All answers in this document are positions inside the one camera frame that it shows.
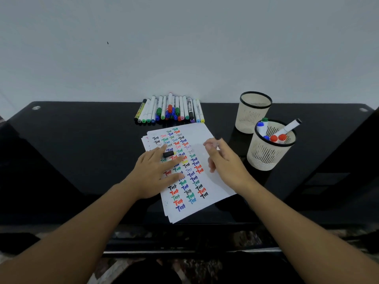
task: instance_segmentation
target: gray wall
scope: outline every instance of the gray wall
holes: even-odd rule
[[[2,0],[0,115],[168,91],[376,108],[378,30],[379,0]]]

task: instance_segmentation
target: black pants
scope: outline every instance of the black pants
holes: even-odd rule
[[[236,252],[221,259],[222,270],[218,283],[304,283],[293,267],[270,253],[250,254]],[[155,259],[146,259],[130,265],[113,283],[167,283],[181,284],[175,271],[162,267]]]

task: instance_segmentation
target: person's left arm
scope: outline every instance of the person's left arm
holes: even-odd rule
[[[166,145],[142,154],[133,171],[101,198],[23,253],[0,265],[3,283],[87,283],[125,213],[141,198],[184,177],[163,172],[182,161],[161,163]]]

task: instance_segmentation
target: white plastic basket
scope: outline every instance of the white plastic basket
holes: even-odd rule
[[[236,128],[241,133],[252,134],[258,121],[263,119],[272,99],[259,92],[244,92],[239,98]]]
[[[286,124],[277,120],[269,120],[267,136],[272,136]],[[283,144],[265,140],[258,132],[257,125],[251,139],[247,159],[248,162],[258,170],[271,170],[282,159],[285,153],[295,144],[296,133],[294,130],[287,133],[287,139]]]

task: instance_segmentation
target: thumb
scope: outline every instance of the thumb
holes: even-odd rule
[[[223,157],[220,155],[220,152],[210,143],[205,145],[205,149],[216,166],[224,161]]]
[[[167,186],[172,185],[174,182],[177,182],[178,180],[180,180],[182,178],[184,178],[184,174],[182,174],[182,173],[171,174],[171,175],[167,176],[166,178],[161,179],[161,184],[162,184],[161,186],[166,188]]]

